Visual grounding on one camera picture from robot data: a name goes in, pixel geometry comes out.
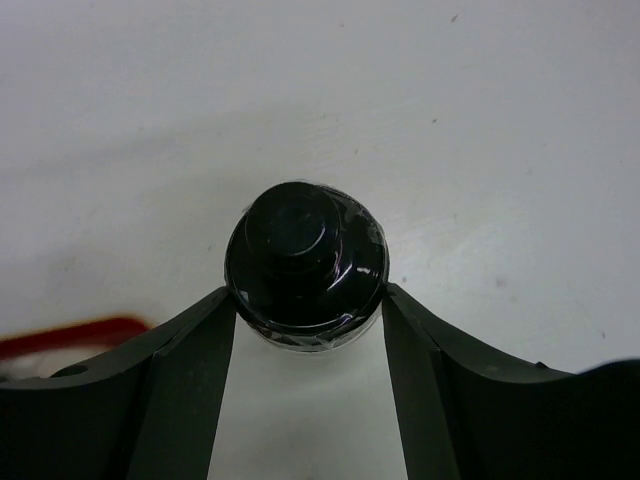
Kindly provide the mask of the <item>black top sugar shaker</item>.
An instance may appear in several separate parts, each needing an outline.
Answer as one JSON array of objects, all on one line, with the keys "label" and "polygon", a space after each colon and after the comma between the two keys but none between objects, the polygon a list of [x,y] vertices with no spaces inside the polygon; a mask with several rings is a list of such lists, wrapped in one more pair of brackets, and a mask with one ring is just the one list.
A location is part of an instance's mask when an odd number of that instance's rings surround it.
[{"label": "black top sugar shaker", "polygon": [[327,185],[275,185],[224,267],[238,317],[210,477],[404,478],[381,320],[389,251],[371,213]]}]

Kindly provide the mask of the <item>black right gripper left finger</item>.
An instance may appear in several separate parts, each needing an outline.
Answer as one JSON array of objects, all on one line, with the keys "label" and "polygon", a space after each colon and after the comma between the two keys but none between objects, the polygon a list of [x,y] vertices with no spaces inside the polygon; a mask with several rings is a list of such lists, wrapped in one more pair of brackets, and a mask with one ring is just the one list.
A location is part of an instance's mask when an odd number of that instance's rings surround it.
[{"label": "black right gripper left finger", "polygon": [[2,478],[206,478],[235,321],[219,288],[111,351],[2,383]]}]

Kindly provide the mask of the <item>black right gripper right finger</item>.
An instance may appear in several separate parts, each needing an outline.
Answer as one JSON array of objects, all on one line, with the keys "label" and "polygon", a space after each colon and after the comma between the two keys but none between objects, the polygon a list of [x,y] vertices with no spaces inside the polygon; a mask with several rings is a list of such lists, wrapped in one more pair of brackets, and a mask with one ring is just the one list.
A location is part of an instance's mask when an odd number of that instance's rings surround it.
[{"label": "black right gripper right finger", "polygon": [[412,479],[635,479],[639,363],[580,373],[502,352],[397,285],[385,348]]}]

